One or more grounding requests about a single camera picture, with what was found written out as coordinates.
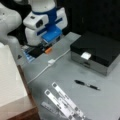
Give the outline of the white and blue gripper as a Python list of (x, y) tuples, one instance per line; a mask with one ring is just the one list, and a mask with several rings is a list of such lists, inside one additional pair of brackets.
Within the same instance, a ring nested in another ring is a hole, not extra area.
[(67, 27), (67, 16), (64, 8), (30, 12), (23, 24), (29, 45), (49, 44), (62, 35), (62, 30)]

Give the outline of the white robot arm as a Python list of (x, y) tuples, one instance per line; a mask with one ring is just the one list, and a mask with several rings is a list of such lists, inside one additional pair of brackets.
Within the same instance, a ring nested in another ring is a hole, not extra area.
[(29, 45), (49, 44), (67, 27), (65, 8), (57, 8), (54, 0), (28, 0), (31, 12), (23, 20)]

